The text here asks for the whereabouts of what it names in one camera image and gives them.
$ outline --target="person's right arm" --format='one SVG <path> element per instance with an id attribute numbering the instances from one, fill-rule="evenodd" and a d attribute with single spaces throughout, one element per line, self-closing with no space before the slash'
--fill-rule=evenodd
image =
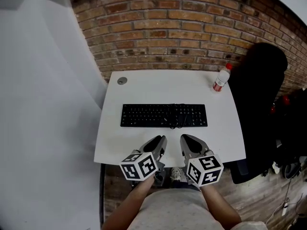
<path id="1" fill-rule="evenodd" d="M 225 230 L 229 230 L 242 222 L 236 210 L 227 203 L 212 185 L 202 186 L 201 192 L 207 202 L 210 213 Z"/>

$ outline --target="white plug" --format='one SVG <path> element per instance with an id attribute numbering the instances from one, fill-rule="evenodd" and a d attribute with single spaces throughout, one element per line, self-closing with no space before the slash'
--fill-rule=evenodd
<path id="1" fill-rule="evenodd" d="M 285 202 L 285 204 L 283 205 L 282 217 L 286 214 L 287 208 L 288 208 L 288 203 Z"/>

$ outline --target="plastic bottle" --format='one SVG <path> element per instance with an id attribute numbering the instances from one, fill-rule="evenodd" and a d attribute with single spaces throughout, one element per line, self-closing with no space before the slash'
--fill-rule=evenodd
<path id="1" fill-rule="evenodd" d="M 227 83 L 230 78 L 230 71 L 232 69 L 232 65 L 230 63 L 226 64 L 226 67 L 220 70 L 217 78 L 213 84 L 213 89 L 217 92 L 222 90 L 222 87 Z"/>

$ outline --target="person's left arm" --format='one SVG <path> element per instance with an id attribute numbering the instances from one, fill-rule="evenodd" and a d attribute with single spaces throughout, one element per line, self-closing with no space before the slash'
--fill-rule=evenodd
<path id="1" fill-rule="evenodd" d="M 108 217 L 102 230 L 127 230 L 154 183 L 154 174 L 134 188 L 121 205 Z"/>

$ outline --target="sneaker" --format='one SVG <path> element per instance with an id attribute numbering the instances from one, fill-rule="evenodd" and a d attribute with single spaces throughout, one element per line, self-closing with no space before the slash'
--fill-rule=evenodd
<path id="1" fill-rule="evenodd" d="M 178 167 L 171 169 L 170 178 L 172 179 L 172 181 L 181 181 L 181 171 Z"/>

